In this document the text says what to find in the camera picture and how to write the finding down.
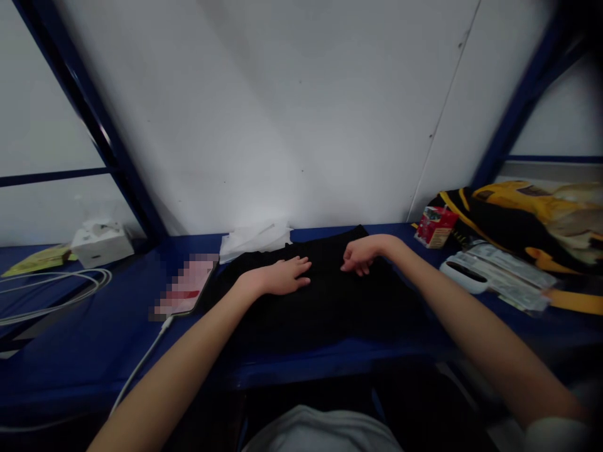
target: white cable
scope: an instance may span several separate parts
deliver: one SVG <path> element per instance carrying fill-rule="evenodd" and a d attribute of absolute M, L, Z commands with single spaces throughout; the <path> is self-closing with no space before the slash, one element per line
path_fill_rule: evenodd
<path fill-rule="evenodd" d="M 76 414 L 75 416 L 66 417 L 65 419 L 60 419 L 58 421 L 49 422 L 48 424 L 42 424 L 31 427 L 9 427 L 9 426 L 0 426 L 0 433 L 27 433 L 32 431 L 44 430 L 50 427 L 54 427 L 56 425 L 64 424 L 65 422 L 73 421 L 74 419 L 78 419 L 85 414 Z"/>
<path fill-rule="evenodd" d="M 100 279 L 100 281 L 97 281 L 96 279 L 94 279 L 91 276 L 85 275 L 84 273 L 86 272 L 98 272 L 101 273 L 102 277 Z M 22 321 L 26 321 L 26 320 L 31 320 L 37 317 L 42 317 L 45 316 L 47 314 L 50 314 L 52 312 L 56 312 L 60 309 L 64 309 L 67 306 L 71 306 L 73 304 L 79 303 L 81 300 L 88 298 L 89 296 L 95 294 L 96 292 L 98 292 L 99 290 L 101 290 L 103 287 L 105 287 L 107 284 L 110 283 L 111 279 L 113 278 L 112 273 L 107 270 L 107 269 L 88 269 L 88 270 L 80 270 L 77 272 L 71 272 L 71 273 L 67 273 L 67 272 L 45 272 L 45 273 L 37 273 L 35 275 L 19 275 L 19 276 L 14 276 L 14 277 L 10 277 L 10 278 L 6 278 L 6 279 L 0 279 L 0 283 L 5 283 L 8 281 L 13 281 L 15 279 L 19 279 L 19 278 L 24 278 L 24 277 L 32 277 L 32 276 L 42 276 L 42 275 L 59 275 L 58 277 L 53 277 L 50 279 L 45 279 L 43 281 L 38 281 L 38 282 L 34 282 L 32 284 L 27 284 L 25 286 L 20 286 L 17 288 L 13 288 L 13 289 L 8 289 L 5 291 L 0 291 L 0 294 L 3 293 L 7 293 L 7 292 L 12 292 L 15 290 L 19 290 L 19 289 L 25 289 L 25 288 L 30 288 L 33 286 L 38 286 L 41 284 L 46 284 L 49 283 L 51 281 L 57 281 L 59 279 L 63 279 L 69 276 L 77 276 L 77 277 L 82 277 L 85 279 L 88 279 L 90 282 L 92 282 L 92 284 L 94 284 L 94 287 L 90 288 L 89 290 L 87 290 L 86 292 L 79 294 L 78 296 L 72 298 L 71 300 L 67 301 L 66 303 L 63 303 L 59 306 L 54 306 L 52 308 L 45 308 L 45 309 L 39 309 L 37 311 L 32 311 L 29 313 L 23 313 L 23 314 L 17 314 L 14 316 L 9 316 L 3 319 L 0 319 L 0 326 L 6 326 L 6 325 L 13 325 L 15 323 L 20 323 Z"/>
<path fill-rule="evenodd" d="M 153 353 L 153 350 L 155 349 L 155 347 L 157 347 L 157 344 L 159 344 L 159 339 L 161 339 L 161 336 L 163 336 L 165 330 L 168 329 L 168 327 L 171 325 L 173 320 L 174 320 L 174 317 L 169 316 L 166 319 L 166 321 L 163 322 L 163 325 L 161 326 L 161 329 L 159 330 L 159 334 L 157 334 L 157 337 L 155 338 L 155 340 L 153 341 L 153 343 L 151 344 L 149 349 L 146 351 L 143 358 L 140 360 L 140 362 L 137 364 L 137 366 L 134 368 L 134 370 L 132 371 L 132 373 L 130 374 L 128 379 L 126 380 L 124 387 L 121 389 L 119 395 L 117 396 L 117 399 L 115 400 L 115 403 L 113 404 L 113 408 L 111 408 L 109 417 L 113 416 L 113 413 L 117 409 L 117 406 L 121 402 L 121 399 L 124 397 L 124 394 L 126 393 L 126 390 L 128 389 L 128 387 L 130 386 L 130 383 L 132 382 L 132 380 L 134 380 L 134 377 L 136 376 L 136 374 L 138 373 L 140 368 L 144 365 L 144 363 L 149 358 L 149 356 L 151 356 L 151 353 Z"/>

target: white wall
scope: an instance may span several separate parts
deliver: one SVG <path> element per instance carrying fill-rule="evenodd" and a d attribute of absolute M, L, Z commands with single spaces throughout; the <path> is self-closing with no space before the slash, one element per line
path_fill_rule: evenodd
<path fill-rule="evenodd" d="M 478 0 L 56 3 L 170 232 L 205 234 L 404 220 Z"/>
<path fill-rule="evenodd" d="M 409 220 L 440 191 L 471 182 L 550 19 L 546 0 L 482 0 Z"/>
<path fill-rule="evenodd" d="M 511 154 L 603 155 L 602 102 L 594 62 L 585 57 L 545 91 Z"/>
<path fill-rule="evenodd" d="M 10 0 L 0 0 L 0 62 L 0 177 L 104 166 Z M 90 214 L 114 213 L 142 234 L 103 175 L 0 188 L 0 246 L 70 241 L 84 219 L 81 205 Z"/>
<path fill-rule="evenodd" d="M 482 0 L 409 220 L 440 190 L 471 182 L 501 117 L 552 15 L 546 0 Z M 543 94 L 511 154 L 603 154 L 600 85 L 585 57 Z M 602 167 L 507 164 L 498 179 L 528 179 L 547 187 L 603 180 Z"/>

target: metal beam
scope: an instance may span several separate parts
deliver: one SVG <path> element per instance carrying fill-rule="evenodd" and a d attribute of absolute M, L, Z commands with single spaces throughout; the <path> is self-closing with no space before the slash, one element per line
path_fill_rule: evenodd
<path fill-rule="evenodd" d="M 0 187 L 25 185 L 30 183 L 48 182 L 53 180 L 74 179 L 79 177 L 111 174 L 120 171 L 119 168 L 90 168 L 74 169 L 72 171 L 54 171 L 52 173 L 37 173 L 32 175 L 0 177 Z"/>
<path fill-rule="evenodd" d="M 51 0 L 13 0 L 63 88 L 73 109 L 90 132 L 103 162 L 122 171 L 111 172 L 147 238 L 159 244 L 168 237 L 126 147 L 107 113 L 100 95 L 82 62 L 65 25 Z"/>
<path fill-rule="evenodd" d="M 580 46 L 567 52 L 571 35 L 568 32 L 565 10 L 558 9 L 549 24 L 538 46 L 538 49 L 528 65 L 522 80 L 516 89 L 502 121 L 492 137 L 488 150 L 475 172 L 471 187 L 479 188 L 494 181 L 500 172 L 519 134 L 534 111 L 544 88 L 558 77 L 576 58 L 583 55 Z"/>
<path fill-rule="evenodd" d="M 525 156 L 508 155 L 503 161 L 547 162 L 547 163 L 588 163 L 603 164 L 603 157 L 598 156 Z"/>

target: red box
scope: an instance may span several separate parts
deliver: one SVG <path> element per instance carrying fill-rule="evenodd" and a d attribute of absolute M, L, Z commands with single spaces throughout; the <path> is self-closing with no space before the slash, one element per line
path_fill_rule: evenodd
<path fill-rule="evenodd" d="M 425 207 L 415 238 L 425 247 L 442 248 L 450 235 L 458 215 L 445 207 Z"/>

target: yellow paper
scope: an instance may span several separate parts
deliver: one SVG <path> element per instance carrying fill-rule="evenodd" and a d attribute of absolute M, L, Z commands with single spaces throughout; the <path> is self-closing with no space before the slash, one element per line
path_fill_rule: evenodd
<path fill-rule="evenodd" d="M 70 261 L 74 260 L 71 258 L 69 245 L 56 245 L 51 248 L 38 251 L 37 253 L 34 253 L 31 256 L 23 259 L 21 262 L 13 265 L 6 272 L 4 272 L 2 277 L 16 276 L 51 267 L 61 266 L 67 259 Z"/>

